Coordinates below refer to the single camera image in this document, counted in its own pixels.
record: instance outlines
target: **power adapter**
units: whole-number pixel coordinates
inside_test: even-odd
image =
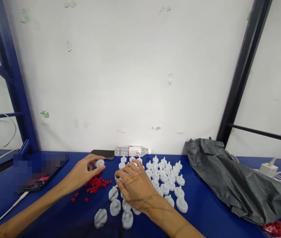
[[[264,164],[261,164],[259,172],[270,178],[273,178],[275,176],[277,170],[278,170],[277,166],[269,165],[269,163],[264,163]]]

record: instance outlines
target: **black garbage bag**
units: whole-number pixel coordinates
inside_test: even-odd
[[[231,212],[258,225],[281,218],[280,182],[236,162],[222,142],[190,139],[185,147],[191,167]]]

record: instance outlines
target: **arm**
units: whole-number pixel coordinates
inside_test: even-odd
[[[157,193],[140,161],[132,162],[136,162],[139,169],[135,164],[128,163],[115,173],[115,181],[125,200],[136,210],[146,214],[169,237],[204,237]]]
[[[93,167],[90,164],[92,163],[95,165],[95,160],[98,159],[104,159],[104,157],[89,154],[84,159],[80,160],[70,173],[53,189],[16,216],[0,225],[0,237],[18,236],[27,226],[35,221],[48,208],[54,205],[59,199],[77,190],[93,176],[100,173],[105,168],[104,165],[92,170]]]

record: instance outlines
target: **blue table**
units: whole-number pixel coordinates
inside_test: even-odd
[[[40,152],[43,154],[64,154],[61,152]],[[66,174],[73,168],[77,161],[85,157],[88,153],[66,153],[69,154],[69,162],[56,174],[55,177],[41,190],[29,193],[7,216],[0,222],[7,221],[27,206],[32,204],[52,187],[58,184]],[[157,155],[159,159],[166,157],[174,165],[179,160],[183,164],[181,173],[186,181],[183,190],[185,200],[188,203],[188,212],[182,214],[194,227],[196,227],[206,237],[264,237],[261,228],[246,222],[231,213],[208,188],[208,186],[197,177],[190,167],[188,157],[180,155]],[[142,157],[143,165],[152,160],[153,155]],[[254,160],[258,168],[263,161]],[[102,177],[105,180],[114,182],[114,173],[118,170],[120,157],[115,157],[113,161],[105,161],[106,169]],[[0,173],[0,216],[5,213],[19,196],[14,196],[14,170],[10,167]],[[110,201],[108,192],[111,186],[100,188],[96,194],[87,194],[86,188],[78,190],[79,195],[76,201],[71,202],[72,193],[52,206],[39,219],[31,224],[21,235],[22,237],[167,237],[166,234],[149,220],[144,214],[134,215],[133,226],[129,230],[122,229],[121,216],[123,211],[116,217],[109,213]],[[176,197],[171,192],[172,198],[176,202]],[[108,218],[105,226],[101,229],[94,228],[94,215],[100,208],[107,210]]]

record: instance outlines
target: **smartphone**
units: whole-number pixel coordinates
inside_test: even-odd
[[[57,167],[54,170],[52,170],[51,172],[47,173],[41,179],[37,180],[32,185],[25,188],[22,192],[38,191],[38,190],[42,189],[50,181],[50,179],[59,171],[59,169],[61,169],[68,161],[69,161],[69,159],[67,159],[66,161],[61,161],[61,162],[64,162],[64,163],[62,163],[63,165],[61,165],[60,167]]]
[[[90,154],[100,155],[108,160],[114,159],[114,150],[92,150]]]

